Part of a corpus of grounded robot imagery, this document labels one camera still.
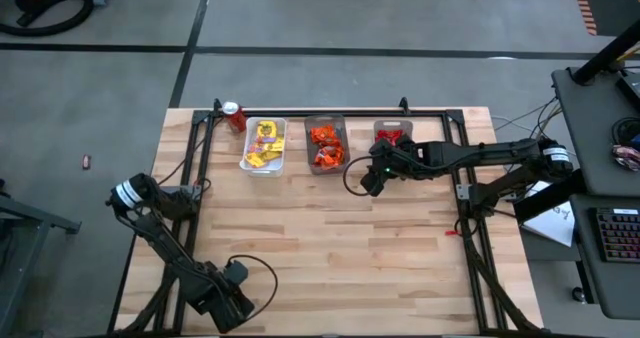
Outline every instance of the keyboard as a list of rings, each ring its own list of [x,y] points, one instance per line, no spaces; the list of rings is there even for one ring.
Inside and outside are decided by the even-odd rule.
[[[592,208],[602,260],[640,263],[640,214],[636,209]]]

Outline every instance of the concrete floor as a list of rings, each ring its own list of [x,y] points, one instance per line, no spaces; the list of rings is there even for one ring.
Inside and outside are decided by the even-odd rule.
[[[110,0],[76,30],[0,42],[184,46],[200,0]],[[0,20],[15,20],[0,0]],[[69,2],[43,22],[74,9]],[[214,98],[246,106],[489,106],[515,117],[553,97],[550,73],[610,38],[587,34],[575,0],[210,0],[198,45],[542,52],[538,59],[196,54],[181,107]],[[182,54],[0,51],[0,177],[18,200],[83,221],[52,234],[19,330],[51,337],[107,329],[131,232],[103,202],[116,183],[149,172]],[[535,116],[519,121],[533,127]],[[571,147],[562,119],[547,134]],[[499,140],[528,132],[509,126]],[[93,156],[90,171],[80,169]],[[572,264],[531,264],[547,328],[630,337],[640,322],[609,320],[573,302]]]

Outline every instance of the soda can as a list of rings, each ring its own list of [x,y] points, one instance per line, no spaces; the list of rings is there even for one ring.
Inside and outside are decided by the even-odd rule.
[[[242,133],[247,129],[247,117],[238,103],[224,102],[222,113],[224,113],[227,123],[229,123],[229,128],[233,133]]]

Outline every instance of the wooden tabletop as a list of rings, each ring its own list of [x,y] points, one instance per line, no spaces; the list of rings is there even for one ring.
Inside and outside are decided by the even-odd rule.
[[[496,141],[487,108],[460,109],[470,144]],[[156,179],[184,159],[192,112],[167,112],[153,168]],[[352,159],[366,155],[373,144],[375,120],[347,118]],[[415,141],[444,139],[439,119],[411,120]],[[450,176],[388,181],[380,197],[356,197],[346,192],[341,175],[311,174],[302,119],[288,120],[280,178],[251,178],[240,170],[243,145],[244,134],[232,134],[226,123],[215,129],[207,173],[212,188],[203,198],[194,256],[223,266],[230,255],[255,255],[274,267],[280,288],[262,314],[230,334],[477,333],[462,241],[445,236],[458,216]],[[365,166],[356,164],[350,171],[352,187]],[[197,167],[196,159],[192,177]],[[476,172],[480,182],[489,182],[504,169]],[[167,184],[177,185],[179,176]],[[496,215],[487,224],[500,282],[529,320],[542,326],[516,221]],[[250,274],[241,288],[260,307],[271,294],[273,278],[258,263],[243,263]],[[116,328],[132,322],[144,307],[163,267],[137,239]],[[486,285],[483,296],[495,327]],[[167,324],[172,317],[170,310]],[[216,332],[208,315],[187,306],[183,333]]]

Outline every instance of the plastic bin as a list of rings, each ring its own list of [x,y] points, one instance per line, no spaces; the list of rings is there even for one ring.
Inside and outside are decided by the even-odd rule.
[[[285,138],[285,146],[282,149],[282,156],[274,160],[269,161],[264,167],[254,168],[249,164],[244,157],[249,151],[249,147],[256,141],[258,123],[261,121],[272,121],[276,123],[278,129],[278,136]],[[282,118],[268,118],[268,117],[253,117],[247,119],[247,136],[244,140],[244,152],[242,153],[242,160],[240,161],[240,168],[245,171],[251,177],[263,177],[263,178],[276,178],[280,177],[284,172],[284,157],[286,153],[287,143],[287,121]]]
[[[328,124],[331,124],[333,126],[333,128],[336,130],[336,134],[342,141],[342,146],[344,148],[344,162],[333,169],[322,169],[313,164],[316,155],[320,150],[320,147],[313,144],[313,142],[311,141],[311,128],[322,127]],[[349,153],[349,142],[347,137],[347,126],[344,123],[344,117],[339,114],[310,116],[304,120],[304,129],[307,136],[307,154],[309,158],[308,162],[311,173],[315,175],[342,173],[347,163],[349,163],[349,161],[351,160],[351,155]]]
[[[403,134],[412,138],[413,134],[413,123],[411,121],[404,120],[380,120],[373,123],[373,140],[375,142],[376,137],[378,136],[378,132],[381,130],[401,130]]]

